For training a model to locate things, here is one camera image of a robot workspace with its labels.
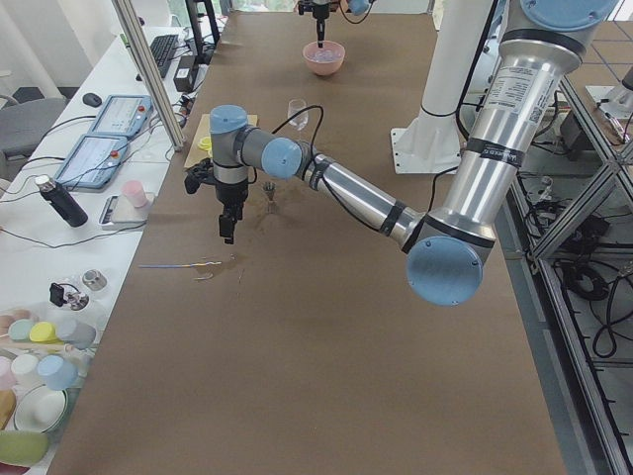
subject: blue joint cap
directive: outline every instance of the blue joint cap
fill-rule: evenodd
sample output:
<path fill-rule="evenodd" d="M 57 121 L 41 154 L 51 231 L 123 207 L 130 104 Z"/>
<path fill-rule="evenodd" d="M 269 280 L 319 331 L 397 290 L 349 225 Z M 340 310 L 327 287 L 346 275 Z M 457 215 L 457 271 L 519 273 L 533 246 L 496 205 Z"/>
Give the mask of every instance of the blue joint cap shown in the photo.
<path fill-rule="evenodd" d="M 218 106 L 211 111 L 209 132 L 226 134 L 241 129 L 248 124 L 248 115 L 239 106 Z"/>
<path fill-rule="evenodd" d="M 349 0 L 347 6 L 352 15 L 359 16 L 369 10 L 369 0 Z"/>
<path fill-rule="evenodd" d="M 287 180 L 301 166 L 302 152 L 296 142 L 278 138 L 270 141 L 261 154 L 261 167 L 275 178 Z"/>
<path fill-rule="evenodd" d="M 618 0 L 520 0 L 525 16 L 557 32 L 576 32 L 597 25 Z"/>
<path fill-rule="evenodd" d="M 475 295 L 484 264 L 465 242 L 448 236 L 427 237 L 407 256 L 408 285 L 422 299 L 442 306 L 459 305 Z"/>

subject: pink bowl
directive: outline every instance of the pink bowl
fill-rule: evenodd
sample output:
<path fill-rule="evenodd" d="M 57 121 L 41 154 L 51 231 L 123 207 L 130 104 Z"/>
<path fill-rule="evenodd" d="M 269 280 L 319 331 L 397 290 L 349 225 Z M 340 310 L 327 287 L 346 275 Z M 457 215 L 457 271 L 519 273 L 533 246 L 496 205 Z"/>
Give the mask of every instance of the pink bowl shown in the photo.
<path fill-rule="evenodd" d="M 335 42 L 324 41 L 323 48 L 317 42 L 304 47 L 304 61 L 314 74 L 329 76 L 340 69 L 345 59 L 345 48 Z"/>

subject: gray chair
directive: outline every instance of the gray chair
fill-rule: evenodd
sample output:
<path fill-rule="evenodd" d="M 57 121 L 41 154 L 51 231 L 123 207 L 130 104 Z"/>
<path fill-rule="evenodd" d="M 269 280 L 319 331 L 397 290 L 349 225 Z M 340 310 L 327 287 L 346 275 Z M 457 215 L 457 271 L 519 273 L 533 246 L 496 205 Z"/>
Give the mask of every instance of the gray chair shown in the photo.
<path fill-rule="evenodd" d="M 64 110 L 67 100 L 48 98 L 19 103 L 4 94 L 0 98 L 7 100 L 0 109 L 0 178 L 13 179 Z"/>

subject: white bowl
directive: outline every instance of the white bowl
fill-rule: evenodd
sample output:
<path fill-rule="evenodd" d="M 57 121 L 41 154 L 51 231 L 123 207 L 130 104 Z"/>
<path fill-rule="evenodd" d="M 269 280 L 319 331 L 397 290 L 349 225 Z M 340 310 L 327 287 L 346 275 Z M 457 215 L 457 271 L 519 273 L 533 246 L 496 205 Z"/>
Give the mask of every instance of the white bowl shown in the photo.
<path fill-rule="evenodd" d="M 46 432 L 55 428 L 63 418 L 68 406 L 65 391 L 53 391 L 40 386 L 27 393 L 14 415 L 17 430 Z"/>

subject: wine glass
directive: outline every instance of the wine glass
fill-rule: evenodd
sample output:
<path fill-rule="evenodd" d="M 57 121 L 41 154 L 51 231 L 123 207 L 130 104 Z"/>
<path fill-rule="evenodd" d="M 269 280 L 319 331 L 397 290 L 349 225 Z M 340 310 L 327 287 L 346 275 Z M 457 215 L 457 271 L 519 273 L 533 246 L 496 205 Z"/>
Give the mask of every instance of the wine glass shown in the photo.
<path fill-rule="evenodd" d="M 288 103 L 288 118 L 297 114 L 302 109 L 306 109 L 306 101 L 303 99 L 293 99 Z M 292 119 L 289 124 L 299 132 L 299 140 L 301 139 L 301 131 L 308 124 L 308 112 L 304 112 Z"/>

